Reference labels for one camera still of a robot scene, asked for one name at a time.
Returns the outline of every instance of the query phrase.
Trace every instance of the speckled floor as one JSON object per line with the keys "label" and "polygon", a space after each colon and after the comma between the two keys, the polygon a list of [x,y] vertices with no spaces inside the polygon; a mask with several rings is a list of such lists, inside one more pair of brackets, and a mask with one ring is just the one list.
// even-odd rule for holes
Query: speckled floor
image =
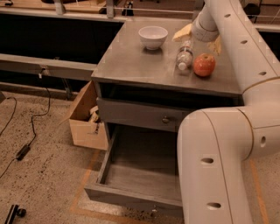
{"label": "speckled floor", "polygon": [[[19,149],[32,138],[31,116],[47,109],[43,88],[4,87],[6,97],[16,97],[17,108],[0,136],[0,175]],[[60,121],[71,101],[52,92],[48,115],[34,119],[37,138],[22,161],[13,161],[0,178],[0,223],[12,204],[26,209],[14,223],[160,223],[182,224],[180,219],[111,206],[90,200],[84,191],[89,178],[96,178],[104,152],[74,146],[68,122]],[[0,131],[10,119],[15,102],[0,104]],[[251,213],[255,224],[280,223],[280,153],[243,163]]]}

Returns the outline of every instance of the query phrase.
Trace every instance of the open cardboard box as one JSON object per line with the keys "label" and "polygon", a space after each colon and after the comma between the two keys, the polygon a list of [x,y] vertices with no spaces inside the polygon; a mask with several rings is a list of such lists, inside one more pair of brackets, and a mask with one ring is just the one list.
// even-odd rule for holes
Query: open cardboard box
{"label": "open cardboard box", "polygon": [[96,97],[95,84],[90,81],[76,96],[63,122],[65,120],[70,122],[73,144],[106,150],[109,140],[105,132],[104,123],[89,122],[89,110],[97,105]]}

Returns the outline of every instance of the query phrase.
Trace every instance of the bottle cap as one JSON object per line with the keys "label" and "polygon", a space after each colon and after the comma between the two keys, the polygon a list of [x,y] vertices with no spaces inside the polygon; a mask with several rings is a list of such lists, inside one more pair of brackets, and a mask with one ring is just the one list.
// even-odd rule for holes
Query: bottle cap
{"label": "bottle cap", "polygon": [[178,69],[180,69],[181,71],[186,69],[186,63],[185,62],[180,62],[178,64]]}

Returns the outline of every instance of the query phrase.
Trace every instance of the cabinet top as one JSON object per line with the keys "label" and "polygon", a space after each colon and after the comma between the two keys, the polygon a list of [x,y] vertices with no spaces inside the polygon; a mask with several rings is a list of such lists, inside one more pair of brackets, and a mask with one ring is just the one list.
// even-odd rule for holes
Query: cabinet top
{"label": "cabinet top", "polygon": [[[173,35],[190,20],[144,20],[126,21],[115,36],[92,74],[94,81],[114,82],[151,88],[163,88],[209,95],[240,95],[235,73],[225,48],[220,56],[214,55],[216,68],[210,77],[200,78],[193,70],[181,72],[176,67],[179,42],[173,42]],[[138,31],[147,25],[164,27],[168,37],[155,51],[147,50]],[[193,58],[201,53],[211,53],[207,43],[194,40]]]}

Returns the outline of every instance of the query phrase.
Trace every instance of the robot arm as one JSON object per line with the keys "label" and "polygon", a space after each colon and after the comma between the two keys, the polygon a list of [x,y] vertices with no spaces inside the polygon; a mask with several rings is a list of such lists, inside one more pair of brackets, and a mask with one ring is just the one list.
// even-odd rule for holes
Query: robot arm
{"label": "robot arm", "polygon": [[178,169],[185,223],[252,224],[242,160],[278,151],[280,63],[238,0],[205,0],[192,35],[212,41],[218,31],[245,106],[202,109],[181,123]]}

